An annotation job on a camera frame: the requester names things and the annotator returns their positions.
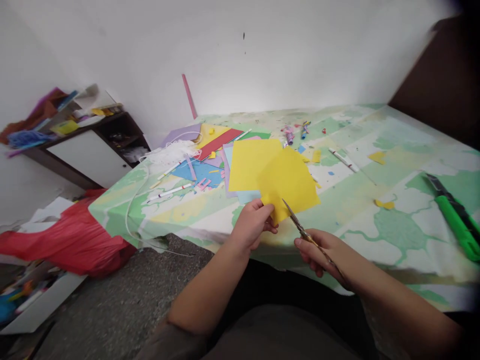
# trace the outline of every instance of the left hand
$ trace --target left hand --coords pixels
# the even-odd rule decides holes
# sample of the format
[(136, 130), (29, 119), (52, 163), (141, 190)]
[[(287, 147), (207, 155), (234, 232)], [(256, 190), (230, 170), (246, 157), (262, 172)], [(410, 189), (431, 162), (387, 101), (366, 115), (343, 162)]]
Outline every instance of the left hand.
[(240, 212), (228, 242), (241, 247), (241, 250), (255, 250), (260, 244), (260, 234), (269, 231), (276, 234), (278, 224), (273, 226), (270, 214), (275, 209), (272, 204), (264, 205), (260, 199), (246, 204)]

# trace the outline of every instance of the hand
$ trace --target hand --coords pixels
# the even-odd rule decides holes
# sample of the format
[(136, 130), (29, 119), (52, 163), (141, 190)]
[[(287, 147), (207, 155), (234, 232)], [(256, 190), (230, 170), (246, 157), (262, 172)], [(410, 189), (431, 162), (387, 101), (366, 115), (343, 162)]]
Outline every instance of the hand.
[(357, 275), (362, 272), (362, 268), (372, 265), (371, 262), (335, 235), (317, 229), (307, 229), (305, 231), (311, 235), (313, 240), (336, 264), (349, 284), (344, 282), (344, 279), (335, 266), (327, 260), (325, 255), (314, 244), (301, 238), (296, 238), (295, 246), (300, 250), (303, 262), (310, 264), (310, 268), (319, 278), (323, 276), (325, 270), (344, 288), (348, 289), (350, 286), (354, 285)]
[(272, 204), (264, 206), (260, 199), (246, 204), (241, 210), (228, 242), (235, 243), (248, 253), (258, 248), (262, 232), (269, 231), (272, 234), (279, 232), (277, 230), (279, 226), (273, 226), (270, 216), (274, 209)]

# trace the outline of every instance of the white cabinet door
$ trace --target white cabinet door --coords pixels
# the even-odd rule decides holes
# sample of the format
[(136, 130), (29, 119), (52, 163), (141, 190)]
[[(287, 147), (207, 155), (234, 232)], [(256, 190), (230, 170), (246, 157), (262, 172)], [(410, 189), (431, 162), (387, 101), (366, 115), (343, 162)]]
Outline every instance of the white cabinet door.
[(107, 189), (132, 169), (92, 130), (47, 150)]

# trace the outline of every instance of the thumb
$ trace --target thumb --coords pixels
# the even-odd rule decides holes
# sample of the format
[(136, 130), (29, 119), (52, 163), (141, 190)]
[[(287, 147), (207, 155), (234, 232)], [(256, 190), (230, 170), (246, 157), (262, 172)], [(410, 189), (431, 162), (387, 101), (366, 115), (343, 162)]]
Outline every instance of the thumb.
[(325, 257), (325, 255), (322, 254), (322, 252), (314, 244), (312, 244), (309, 241), (303, 240), (301, 238), (296, 238), (294, 243), (298, 250), (308, 255), (310, 259), (315, 261), (324, 269), (325, 269), (325, 266), (328, 266), (329, 262), (327, 258)]
[(273, 210), (275, 210), (275, 206), (273, 204), (267, 204), (259, 208), (256, 213), (258, 214), (258, 217), (261, 219), (261, 221), (264, 223), (267, 221)]

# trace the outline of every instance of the blue yarn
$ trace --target blue yarn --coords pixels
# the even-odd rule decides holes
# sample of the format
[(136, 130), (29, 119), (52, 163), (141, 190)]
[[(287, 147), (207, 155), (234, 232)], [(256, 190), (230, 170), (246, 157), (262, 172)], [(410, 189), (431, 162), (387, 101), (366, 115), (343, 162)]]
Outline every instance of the blue yarn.
[(21, 130), (13, 132), (8, 137), (8, 145), (14, 149), (31, 148), (32, 146), (43, 144), (56, 137), (45, 135), (44, 133), (33, 130)]

